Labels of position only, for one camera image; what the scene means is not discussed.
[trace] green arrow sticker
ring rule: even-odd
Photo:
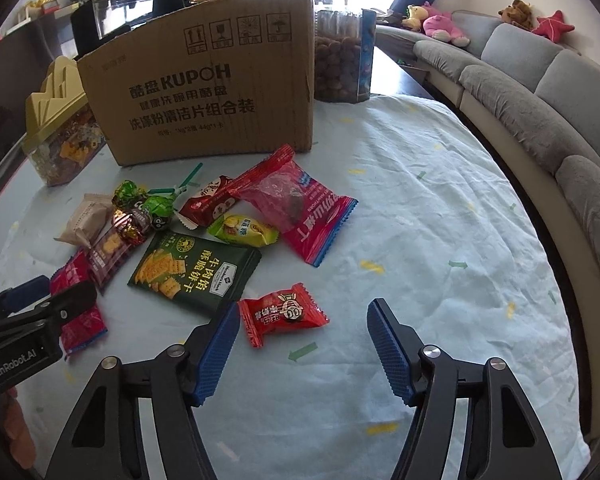
[[[462,269],[466,269],[468,265],[466,262],[452,262],[449,260],[449,267],[461,267]]]
[[[314,343],[309,343],[307,346],[303,346],[301,349],[296,350],[295,352],[289,352],[289,359],[292,361],[298,362],[298,359],[313,352],[318,349],[318,345]]]

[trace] red snack package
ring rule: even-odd
[[[49,289],[51,294],[56,294],[72,285],[89,280],[89,264],[83,250],[78,251],[64,267],[56,270],[51,277]],[[60,341],[64,351],[69,356],[78,350],[82,350],[89,343],[107,333],[107,327],[102,320],[98,305],[83,312],[62,327]]]
[[[87,256],[88,271],[91,281],[100,291],[129,259],[135,248],[136,245],[120,236],[116,227],[104,233],[91,248]]]
[[[329,322],[302,283],[272,292],[259,300],[240,300],[238,307],[254,348],[262,347],[265,334],[316,328]]]
[[[285,144],[228,185],[231,195],[253,204],[279,229],[296,253],[318,267],[358,201],[338,196],[311,178]]]
[[[236,203],[236,199],[226,190],[226,185],[231,181],[232,178],[220,175],[189,198],[176,213],[184,226],[189,229],[209,227],[216,218],[228,211]]]

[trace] sofa backrest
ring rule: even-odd
[[[558,54],[536,95],[567,119],[600,156],[600,67],[569,50]]]
[[[544,72],[561,50],[560,45],[547,38],[503,23],[493,31],[480,59],[535,92]]]
[[[500,18],[475,14],[467,10],[456,10],[451,14],[451,17],[458,28],[471,40],[465,50],[478,58],[482,55],[484,46],[489,41],[495,28],[502,25]]]

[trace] metal screw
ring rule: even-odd
[[[429,359],[435,359],[436,357],[440,357],[440,348],[433,345],[427,345],[422,349],[422,353]]]
[[[504,370],[507,367],[506,362],[504,362],[503,359],[500,359],[499,357],[492,358],[489,361],[489,364],[492,368],[495,368],[496,370]]]
[[[115,367],[118,364],[118,359],[113,357],[113,355],[109,356],[109,357],[105,357],[101,362],[100,365],[105,369],[105,370],[111,370],[113,367]]]
[[[180,357],[184,354],[184,346],[182,345],[171,345],[167,348],[167,355],[169,357]]]

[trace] pink stuffed toy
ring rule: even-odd
[[[446,16],[438,14],[427,18],[422,24],[424,33],[434,40],[444,41],[460,48],[466,47],[470,40],[462,30],[456,27],[456,24]]]
[[[433,18],[434,16],[444,16],[445,18],[451,19],[451,12],[440,12],[435,7],[433,7],[429,2],[424,2],[422,6],[429,13],[429,17]]]

